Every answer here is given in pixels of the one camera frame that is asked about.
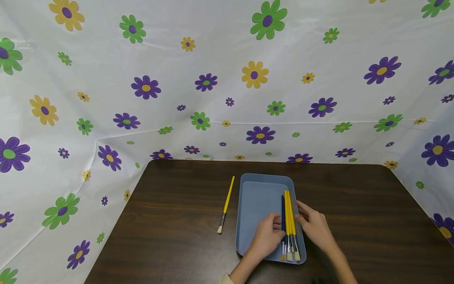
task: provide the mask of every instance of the flower print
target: flower print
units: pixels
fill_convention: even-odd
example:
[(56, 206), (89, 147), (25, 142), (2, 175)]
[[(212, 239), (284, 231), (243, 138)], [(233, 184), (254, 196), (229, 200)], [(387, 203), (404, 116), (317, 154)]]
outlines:
[(129, 41), (134, 44), (136, 41), (138, 43), (142, 43), (142, 37), (145, 37), (147, 33), (142, 29), (143, 23), (141, 21), (136, 21), (136, 17), (134, 15), (129, 15), (129, 19), (127, 16), (121, 16), (123, 23), (120, 23), (120, 28), (124, 30), (123, 37), (129, 38)]
[(432, 85), (433, 83), (441, 84), (445, 79), (451, 79), (454, 77), (454, 64), (453, 61), (450, 60), (444, 67), (440, 67), (437, 70), (435, 70), (435, 74), (433, 76), (429, 77), (429, 85)]
[(14, 49), (14, 42), (7, 38), (0, 40), (0, 68), (3, 66), (8, 75), (13, 74), (13, 68), (22, 71), (22, 66), (17, 60), (22, 60), (22, 53)]
[(309, 157), (309, 154), (296, 154), (294, 157), (288, 157), (287, 163), (310, 163), (313, 157)]
[(377, 132), (380, 131), (388, 131), (392, 127), (396, 127), (399, 121), (401, 121), (403, 118), (402, 115), (388, 115), (387, 118), (382, 118), (378, 121), (378, 124), (374, 125), (374, 128), (376, 128)]
[(190, 36), (187, 38), (183, 37), (183, 40), (181, 41), (181, 48), (188, 51), (192, 51), (196, 46), (194, 44), (194, 40), (191, 39)]
[(77, 213), (77, 203), (79, 203), (80, 198), (75, 198), (76, 195), (74, 193), (70, 193), (68, 198), (65, 199), (64, 197), (59, 197), (55, 201), (55, 207), (49, 207), (44, 212), (44, 215), (49, 216), (47, 217), (42, 225), (43, 227), (47, 227), (50, 224), (49, 229), (55, 229), (60, 223), (65, 225), (69, 222), (69, 216), (74, 215)]
[(338, 124), (334, 127), (333, 131), (334, 133), (338, 132), (344, 132), (345, 130), (349, 130), (352, 124), (350, 122), (341, 122), (341, 124)]
[(337, 105), (337, 102), (333, 102), (333, 98), (321, 98), (318, 100), (318, 103), (311, 104), (311, 110), (309, 114), (312, 114), (312, 117), (325, 117), (326, 113), (332, 113), (334, 111), (333, 107)]
[(398, 164), (399, 164), (399, 163), (396, 162), (396, 161), (386, 161), (386, 162), (384, 163), (384, 165), (385, 165), (387, 168), (389, 168), (389, 169), (395, 169), (395, 168), (397, 168), (397, 165), (398, 165)]
[(34, 100), (29, 100), (31, 106), (34, 109), (31, 110), (34, 116), (39, 117), (39, 121), (41, 124), (46, 125), (49, 123), (50, 126), (54, 126), (54, 120), (58, 120), (58, 116), (55, 114), (57, 111), (56, 107), (50, 104), (48, 98), (44, 98), (43, 100), (40, 96), (35, 95)]
[(252, 144), (257, 144), (260, 142), (260, 144), (266, 144), (266, 141), (273, 140), (274, 137), (273, 135), (276, 133), (276, 131), (271, 130), (268, 126), (265, 126), (260, 128), (259, 126), (254, 126), (254, 131), (249, 130), (246, 132), (246, 134), (249, 136), (246, 138), (247, 141), (252, 141)]
[(207, 130), (208, 127), (210, 127), (210, 118), (205, 117), (205, 113), (201, 112), (195, 112), (194, 115), (191, 115), (192, 119), (192, 124), (196, 126), (197, 130), (202, 129), (203, 131)]
[(69, 56), (67, 56), (65, 53), (63, 52), (59, 52), (58, 53), (58, 57), (61, 59), (61, 62), (65, 63), (66, 66), (71, 66), (71, 64), (73, 63), (71, 59), (69, 59)]
[(364, 79), (369, 79), (367, 84), (370, 85), (376, 81), (377, 84), (383, 83), (385, 78), (391, 78), (395, 75), (393, 70), (399, 68), (402, 64), (396, 63), (398, 57), (394, 56), (388, 61), (388, 57), (383, 57), (380, 59), (379, 64), (372, 64), (369, 67), (370, 73), (364, 75)]
[(194, 82), (197, 85), (196, 90), (202, 89), (202, 92), (204, 92), (208, 89), (211, 91), (213, 86), (217, 85), (216, 79), (217, 76), (211, 77), (211, 73), (208, 73), (207, 76), (200, 75), (199, 80)]
[(385, 100), (383, 101), (383, 104), (384, 104), (384, 105), (389, 105), (390, 103), (394, 103), (395, 99), (396, 99), (396, 98), (395, 98), (394, 96), (389, 97), (389, 98), (387, 98), (387, 99), (385, 99)]
[(434, 218), (430, 218), (432, 222), (437, 226), (443, 236), (454, 245), (454, 220), (450, 217), (446, 217), (443, 221), (443, 217), (440, 214), (435, 213)]
[(77, 265), (82, 264), (85, 261), (85, 256), (90, 252), (88, 248), (90, 246), (90, 242), (87, 240), (83, 240), (80, 245), (76, 245), (73, 250), (73, 254), (68, 257), (68, 266), (67, 269), (75, 269)]
[(345, 157), (353, 155), (354, 152), (356, 152), (356, 151), (353, 150), (353, 148), (350, 148), (350, 149), (344, 148), (344, 149), (342, 149), (342, 151), (337, 151), (336, 157), (338, 157), (338, 158), (344, 157), (345, 158)]
[(268, 105), (268, 110), (266, 112), (269, 112), (270, 115), (278, 116), (280, 113), (285, 111), (284, 108), (285, 105), (283, 105), (281, 101), (279, 102), (273, 101), (271, 105)]
[(428, 0), (428, 4), (426, 4), (422, 9), (421, 12), (425, 12), (423, 14), (423, 18), (427, 18), (429, 15), (431, 18), (436, 17), (441, 10), (446, 10), (451, 5), (451, 0)]
[(251, 34), (257, 34), (256, 39), (261, 40), (266, 34), (266, 38), (272, 40), (274, 38), (274, 30), (281, 31), (284, 29), (284, 22), (280, 21), (287, 16), (287, 9), (280, 9), (279, 0), (274, 0), (270, 7), (270, 3), (265, 1), (262, 3), (262, 13), (252, 15), (252, 22), (255, 24), (251, 27)]
[(131, 84), (131, 88), (137, 90), (134, 92), (136, 97), (143, 96), (144, 100), (148, 100), (150, 97), (157, 98), (157, 93), (161, 92), (161, 89), (157, 87), (158, 81), (150, 81), (148, 75), (142, 77), (142, 80), (139, 77), (134, 77), (134, 81), (135, 83)]
[(4, 228), (13, 221), (14, 214), (11, 212), (6, 212), (5, 214), (0, 214), (0, 228)]
[(173, 159), (171, 157), (170, 153), (167, 153), (166, 150), (160, 149), (158, 152), (153, 152), (152, 155), (150, 155), (153, 159), (163, 159), (163, 160), (168, 160), (168, 159)]
[(100, 152), (98, 152), (98, 157), (103, 159), (103, 164), (112, 169), (112, 171), (116, 172), (117, 169), (121, 170), (121, 167), (119, 164), (121, 164), (120, 158), (118, 158), (118, 152), (115, 150), (111, 150), (109, 145), (106, 145), (106, 149), (104, 149), (102, 146), (99, 146), (98, 149)]
[(254, 61), (250, 61), (248, 64), (249, 68), (243, 67), (242, 72), (245, 74), (241, 77), (241, 81), (247, 82), (246, 87), (251, 88), (254, 85), (254, 88), (260, 88), (260, 83), (264, 84), (268, 82), (268, 78), (265, 77), (269, 70), (263, 67), (263, 62), (257, 62), (257, 65)]
[(340, 32), (337, 30), (337, 28), (330, 28), (329, 31), (325, 32), (325, 37), (323, 38), (323, 41), (325, 44), (327, 43), (333, 43), (334, 40), (337, 39), (337, 36)]
[(78, 129), (82, 132), (82, 135), (89, 135), (91, 132), (91, 129), (93, 128), (93, 125), (90, 124), (90, 120), (84, 120), (83, 118), (79, 118), (79, 120), (76, 122), (77, 125), (79, 126)]

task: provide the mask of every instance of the small flower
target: small flower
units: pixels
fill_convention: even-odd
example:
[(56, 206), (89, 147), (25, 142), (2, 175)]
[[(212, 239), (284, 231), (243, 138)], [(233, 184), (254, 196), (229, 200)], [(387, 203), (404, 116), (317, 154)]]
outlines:
[(386, 161), (385, 166), (389, 169), (395, 169), (395, 168), (397, 168), (398, 164), (399, 163), (396, 161)]
[(352, 124), (350, 122), (341, 122), (341, 124), (338, 124), (334, 127), (333, 131), (334, 133), (338, 132), (344, 132), (346, 130), (349, 130)]
[(34, 109), (31, 110), (34, 116), (39, 117), (41, 124), (46, 125), (49, 123), (50, 126), (54, 126), (54, 120), (58, 120), (58, 116), (55, 114), (57, 111), (56, 107), (50, 104), (48, 98), (41, 99), (40, 96), (35, 95), (34, 100), (29, 100), (31, 106)]
[(311, 104), (311, 110), (309, 114), (312, 114), (312, 117), (325, 117), (326, 113), (332, 113), (334, 111), (333, 107), (337, 105), (337, 102), (333, 102), (333, 98), (321, 98), (318, 100), (318, 103)]
[(389, 97), (389, 98), (387, 98), (387, 99), (385, 99), (385, 100), (383, 101), (383, 104), (384, 104), (384, 105), (389, 105), (390, 103), (394, 103), (395, 99), (396, 99), (396, 98), (395, 98), (394, 96), (393, 96), (393, 97)]
[(69, 263), (66, 268), (75, 269), (77, 265), (82, 264), (85, 261), (85, 256), (90, 252), (89, 246), (90, 242), (87, 242), (87, 240), (83, 240), (80, 245), (76, 245), (74, 253), (68, 257)]
[(388, 131), (393, 127), (396, 127), (397, 124), (399, 124), (399, 121), (401, 121), (403, 118), (402, 115), (388, 115), (387, 118), (382, 118), (378, 121), (378, 124), (374, 125), (374, 128), (376, 128), (377, 132), (380, 131)]
[(78, 92), (77, 96), (79, 97), (80, 100), (82, 100), (84, 102), (89, 102), (90, 101), (90, 98), (84, 93)]
[(249, 68), (243, 67), (242, 72), (245, 74), (243, 77), (241, 77), (241, 81), (247, 82), (246, 87), (251, 88), (252, 85), (254, 85), (254, 88), (258, 89), (260, 88), (260, 83), (264, 84), (268, 82), (268, 78), (265, 77), (269, 70), (263, 67), (263, 62), (259, 61), (257, 62), (257, 65), (254, 63), (254, 61), (249, 62)]
[(269, 112), (270, 115), (278, 116), (280, 113), (284, 112), (284, 108), (285, 105), (283, 105), (281, 101), (273, 101), (271, 105), (268, 105), (268, 110), (266, 112)]
[(148, 75), (145, 75), (142, 79), (134, 77), (134, 81), (135, 83), (131, 84), (131, 88), (137, 90), (134, 92), (136, 97), (142, 96), (144, 100), (148, 100), (150, 97), (157, 98), (157, 94), (161, 93), (161, 89), (157, 87), (158, 81), (151, 81)]
[(78, 129), (82, 132), (82, 135), (89, 135), (93, 128), (93, 125), (90, 124), (90, 120), (84, 120), (82, 118), (79, 118), (77, 125), (79, 126)]
[(61, 59), (61, 62), (65, 63), (66, 66), (71, 66), (73, 63), (71, 59), (69, 59), (69, 56), (67, 56), (63, 52), (58, 52), (58, 57)]
[(181, 41), (181, 48), (186, 50), (186, 52), (192, 51), (196, 47), (194, 42), (195, 41), (189, 36), (188, 38), (183, 37), (183, 40)]
[(345, 158), (345, 157), (353, 155), (354, 152), (356, 152), (356, 151), (353, 150), (353, 148), (350, 148), (350, 149), (344, 148), (342, 151), (337, 151), (336, 156), (338, 158), (340, 158), (340, 157), (344, 157)]
[(123, 23), (120, 23), (120, 28), (124, 30), (123, 37), (129, 38), (129, 41), (134, 44), (136, 41), (138, 43), (142, 43), (142, 37), (145, 37), (147, 33), (142, 29), (143, 23), (141, 21), (136, 21), (136, 17), (134, 15), (129, 15), (129, 19), (127, 16), (121, 16)]
[(207, 76), (200, 75), (199, 80), (194, 82), (197, 85), (196, 90), (202, 89), (202, 92), (204, 92), (208, 89), (211, 91), (213, 86), (217, 85), (216, 79), (217, 76), (211, 77), (211, 73), (208, 73)]
[(194, 115), (191, 115), (192, 119), (192, 124), (196, 126), (196, 129), (202, 129), (203, 131), (207, 130), (208, 127), (210, 127), (210, 118), (205, 117), (205, 113), (201, 112), (195, 112)]

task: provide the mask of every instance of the flower center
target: flower center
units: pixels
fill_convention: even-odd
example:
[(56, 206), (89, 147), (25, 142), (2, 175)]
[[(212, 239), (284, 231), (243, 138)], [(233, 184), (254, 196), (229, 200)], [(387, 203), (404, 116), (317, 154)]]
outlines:
[(268, 15), (263, 19), (262, 25), (266, 28), (266, 27), (271, 26), (272, 23), (273, 23), (273, 17), (271, 17), (271, 15)]
[(388, 68), (381, 67), (380, 69), (378, 69), (377, 75), (383, 75), (384, 73), (386, 73), (386, 71), (388, 71)]
[(7, 158), (7, 159), (14, 159), (16, 157), (16, 153), (13, 151), (13, 150), (10, 150), (10, 149), (5, 149), (3, 150), (3, 153), (2, 155)]
[(435, 154), (435, 155), (440, 155), (441, 152), (443, 152), (443, 146), (435, 146), (433, 149), (432, 149), (432, 152)]

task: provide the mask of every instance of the yellow flower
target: yellow flower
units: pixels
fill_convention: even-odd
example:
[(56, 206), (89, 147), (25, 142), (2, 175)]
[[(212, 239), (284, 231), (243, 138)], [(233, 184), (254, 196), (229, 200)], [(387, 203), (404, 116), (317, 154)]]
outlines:
[(389, 169), (395, 169), (397, 168), (397, 165), (399, 163), (396, 161), (386, 161), (385, 166), (388, 167)]
[(79, 5), (76, 1), (69, 0), (54, 0), (55, 4), (49, 4), (49, 9), (56, 13), (55, 21), (57, 23), (65, 24), (66, 29), (69, 31), (73, 31), (73, 27), (76, 30), (82, 30), (82, 26), (79, 22), (85, 22), (85, 18), (81, 13), (77, 13), (79, 11)]
[(54, 126), (54, 120), (58, 120), (58, 116), (55, 114), (57, 109), (53, 105), (50, 105), (48, 98), (42, 100), (38, 95), (35, 95), (35, 99), (29, 102), (34, 107), (31, 113), (39, 117), (39, 121), (42, 124), (46, 125), (49, 122), (50, 126)]
[(191, 37), (188, 36), (188, 38), (183, 37), (183, 40), (181, 41), (181, 48), (186, 49), (186, 52), (192, 51), (193, 48), (195, 48), (194, 40), (191, 39)]
[(306, 73), (306, 76), (303, 77), (303, 84), (309, 84), (310, 82), (312, 82), (315, 78), (315, 75), (314, 73)]
[(79, 97), (79, 99), (83, 100), (84, 102), (90, 101), (90, 98), (82, 92), (77, 93), (77, 96)]
[(260, 88), (260, 83), (264, 84), (268, 82), (268, 79), (265, 77), (265, 75), (268, 74), (268, 69), (262, 69), (262, 67), (263, 62), (261, 61), (257, 62), (257, 65), (254, 61), (250, 61), (249, 68), (243, 67), (242, 71), (246, 75), (244, 75), (241, 80), (247, 82), (247, 88), (251, 88), (252, 85), (254, 85), (254, 88), (258, 89)]

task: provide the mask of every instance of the blue plastic tray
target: blue plastic tray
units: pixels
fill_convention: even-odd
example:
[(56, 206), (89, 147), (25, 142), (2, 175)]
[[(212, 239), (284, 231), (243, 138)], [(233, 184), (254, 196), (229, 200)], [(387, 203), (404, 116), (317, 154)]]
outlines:
[[(240, 255), (244, 255), (251, 245), (258, 223), (270, 212), (281, 214), (281, 197), (284, 190), (290, 191), (293, 214), (297, 214), (295, 188), (289, 177), (267, 174), (243, 174), (241, 176), (235, 240), (235, 246)], [(306, 248), (301, 226), (296, 226), (296, 238), (301, 261), (281, 261), (281, 244), (265, 259), (289, 264), (303, 264), (306, 261)]]

